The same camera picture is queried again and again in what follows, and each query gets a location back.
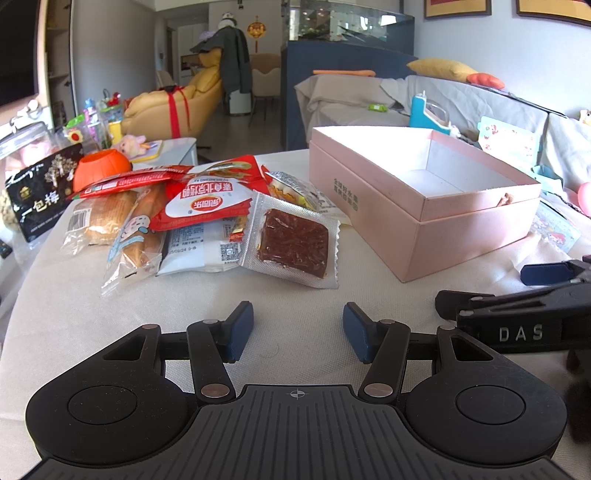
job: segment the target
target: blue gripper pad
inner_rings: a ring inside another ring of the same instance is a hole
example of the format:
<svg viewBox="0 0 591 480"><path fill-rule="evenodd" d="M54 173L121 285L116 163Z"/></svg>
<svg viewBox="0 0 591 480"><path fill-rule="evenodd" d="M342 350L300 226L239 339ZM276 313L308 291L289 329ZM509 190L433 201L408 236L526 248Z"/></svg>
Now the blue gripper pad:
<svg viewBox="0 0 591 480"><path fill-rule="evenodd" d="M525 265L521 269L521 282L524 285L555 285L573 278L573 271L564 262Z"/></svg>
<svg viewBox="0 0 591 480"><path fill-rule="evenodd" d="M230 341L225 348L225 362L233 363L240 360L242 352L248 343L252 328L254 327L254 318L252 303L243 301L226 320L227 322L232 322L232 327Z"/></svg>
<svg viewBox="0 0 591 480"><path fill-rule="evenodd" d="M365 314L363 314L365 318L360 317L361 314L363 313L359 312L357 314L354 312L349 304L345 305L343 309L343 329L357 358L364 364L370 364L374 361L379 345L375 345L372 341L373 335L371 335L370 328L373 326L373 321Z"/></svg>

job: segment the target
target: blue toy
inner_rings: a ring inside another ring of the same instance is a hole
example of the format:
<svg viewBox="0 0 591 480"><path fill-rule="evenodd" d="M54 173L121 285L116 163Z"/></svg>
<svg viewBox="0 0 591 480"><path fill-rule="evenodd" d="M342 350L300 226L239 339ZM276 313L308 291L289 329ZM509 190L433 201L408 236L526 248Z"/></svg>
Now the blue toy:
<svg viewBox="0 0 591 480"><path fill-rule="evenodd" d="M413 97L410 109L409 127L430 128L442 134L449 135L452 125L447 112L435 102L427 100L425 93L418 93Z"/></svg>

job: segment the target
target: yellow sofa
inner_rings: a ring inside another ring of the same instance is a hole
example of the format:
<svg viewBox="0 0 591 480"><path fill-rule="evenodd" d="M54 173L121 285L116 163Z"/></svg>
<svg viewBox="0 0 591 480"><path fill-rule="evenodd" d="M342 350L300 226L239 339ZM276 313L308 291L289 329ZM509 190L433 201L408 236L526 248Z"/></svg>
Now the yellow sofa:
<svg viewBox="0 0 591 480"><path fill-rule="evenodd" d="M222 98L221 58L222 51L219 48L199 54L204 69L183 89L189 104L190 122L187 122L183 96L180 92L174 94L182 137L197 138ZM142 93L134 98L125 111L121 128L124 135L145 135L147 141L172 138L168 93Z"/></svg>

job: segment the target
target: floor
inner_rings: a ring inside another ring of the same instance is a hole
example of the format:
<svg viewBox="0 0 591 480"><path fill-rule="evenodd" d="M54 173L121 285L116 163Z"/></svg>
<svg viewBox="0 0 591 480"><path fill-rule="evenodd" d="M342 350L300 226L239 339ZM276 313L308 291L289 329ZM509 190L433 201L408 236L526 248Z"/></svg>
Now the floor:
<svg viewBox="0 0 591 480"><path fill-rule="evenodd" d="M259 105L250 128L249 115L225 115L220 106L197 139L198 146L210 146L211 150L199 149L199 155L210 161L221 161L241 155L282 151L279 102L275 101L273 107L268 102L266 121L263 118L262 102Z"/></svg>

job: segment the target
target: chair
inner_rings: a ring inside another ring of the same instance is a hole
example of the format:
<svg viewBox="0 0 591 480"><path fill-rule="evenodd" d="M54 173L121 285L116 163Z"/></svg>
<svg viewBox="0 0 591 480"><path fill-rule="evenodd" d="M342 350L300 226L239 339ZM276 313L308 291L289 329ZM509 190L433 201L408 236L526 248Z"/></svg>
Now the chair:
<svg viewBox="0 0 591 480"><path fill-rule="evenodd" d="M252 67L252 109L248 126L251 126L256 103L263 100L263 119L267 120L267 99L281 96L281 57L274 53L251 55Z"/></svg>
<svg viewBox="0 0 591 480"><path fill-rule="evenodd" d="M183 95L181 92L174 94L181 137L197 138L222 98L221 49L200 53L199 57L204 69L183 89L189 106L188 119ZM142 93L134 98L124 113L121 128L124 135L145 135L147 141L172 138L168 93Z"/></svg>
<svg viewBox="0 0 591 480"><path fill-rule="evenodd" d="M174 81L172 76L166 70L158 70L156 72L156 79L158 80L158 88L177 84L177 82Z"/></svg>

